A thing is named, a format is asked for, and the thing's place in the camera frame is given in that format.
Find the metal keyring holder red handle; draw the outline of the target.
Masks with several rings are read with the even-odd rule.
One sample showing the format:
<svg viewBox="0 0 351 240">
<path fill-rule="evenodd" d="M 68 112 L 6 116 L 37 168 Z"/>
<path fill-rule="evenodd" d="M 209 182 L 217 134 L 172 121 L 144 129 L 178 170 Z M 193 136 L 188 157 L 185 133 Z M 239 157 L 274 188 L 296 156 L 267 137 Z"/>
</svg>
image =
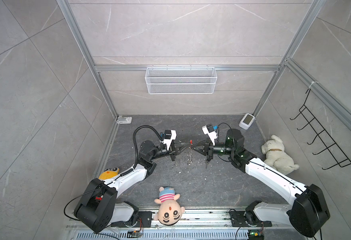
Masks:
<svg viewBox="0 0 351 240">
<path fill-rule="evenodd" d="M 190 165 L 192 164 L 192 162 L 193 162 L 193 156 L 192 156 L 193 150 L 192 150 L 192 146 L 193 146 L 193 141 L 190 140 L 190 146 L 189 146 L 189 150 L 188 150 L 188 160 L 187 160 L 189 166 L 190 166 Z"/>
</svg>

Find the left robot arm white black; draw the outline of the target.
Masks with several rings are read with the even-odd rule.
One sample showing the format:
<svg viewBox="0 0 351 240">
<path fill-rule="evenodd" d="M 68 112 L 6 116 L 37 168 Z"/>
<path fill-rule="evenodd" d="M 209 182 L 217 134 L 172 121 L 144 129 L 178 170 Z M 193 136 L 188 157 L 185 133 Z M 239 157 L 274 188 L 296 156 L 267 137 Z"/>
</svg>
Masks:
<svg viewBox="0 0 351 240">
<path fill-rule="evenodd" d="M 132 167 L 115 177 L 105 180 L 96 178 L 88 184 L 85 192 L 78 196 L 79 202 L 73 211 L 75 219 L 95 233 L 117 224 L 134 226 L 139 218 L 139 209 L 129 202 L 118 203 L 117 198 L 153 173 L 156 167 L 154 159 L 169 156 L 174 161 L 188 147 L 182 143 L 175 144 L 174 141 L 159 146 L 149 140 L 142 142 L 140 147 L 135 148 L 137 161 Z"/>
</svg>

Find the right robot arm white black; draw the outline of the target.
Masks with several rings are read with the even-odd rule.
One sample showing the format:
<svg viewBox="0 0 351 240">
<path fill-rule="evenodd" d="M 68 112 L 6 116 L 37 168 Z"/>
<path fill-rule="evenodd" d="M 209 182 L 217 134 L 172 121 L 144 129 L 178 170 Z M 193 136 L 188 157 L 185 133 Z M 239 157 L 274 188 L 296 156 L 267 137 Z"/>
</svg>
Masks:
<svg viewBox="0 0 351 240">
<path fill-rule="evenodd" d="M 217 133 L 205 130 L 208 138 L 190 148 L 209 163 L 214 156 L 228 156 L 229 162 L 241 172 L 250 175 L 279 194 L 287 201 L 285 205 L 253 202 L 247 215 L 257 222 L 276 222 L 292 226 L 308 238 L 321 234 L 321 228 L 330 219 L 323 191 L 316 185 L 307 186 L 269 167 L 244 147 L 245 138 L 238 129 L 227 131 L 224 142 L 217 141 Z"/>
</svg>

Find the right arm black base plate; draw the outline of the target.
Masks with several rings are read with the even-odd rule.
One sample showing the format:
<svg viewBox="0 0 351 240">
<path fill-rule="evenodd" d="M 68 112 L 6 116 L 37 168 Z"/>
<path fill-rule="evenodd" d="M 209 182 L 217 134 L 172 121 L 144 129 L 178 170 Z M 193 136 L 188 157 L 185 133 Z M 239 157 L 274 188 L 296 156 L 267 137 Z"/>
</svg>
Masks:
<svg viewBox="0 0 351 240">
<path fill-rule="evenodd" d="M 261 221 L 251 211 L 229 210 L 230 220 L 233 227 L 271 227 L 272 222 Z"/>
</svg>

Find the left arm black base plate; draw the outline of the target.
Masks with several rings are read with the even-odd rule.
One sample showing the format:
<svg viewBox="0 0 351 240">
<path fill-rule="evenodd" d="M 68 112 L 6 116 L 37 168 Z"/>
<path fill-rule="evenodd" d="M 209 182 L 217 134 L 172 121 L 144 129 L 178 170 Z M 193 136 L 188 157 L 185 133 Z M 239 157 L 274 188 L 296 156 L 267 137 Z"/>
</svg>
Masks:
<svg viewBox="0 0 351 240">
<path fill-rule="evenodd" d="M 129 220 L 128 222 L 117 222 L 112 224 L 112 226 L 120 228 L 150 228 L 152 215 L 153 212 L 150 211 L 139 211 L 135 216 L 132 217 L 132 220 Z"/>
</svg>

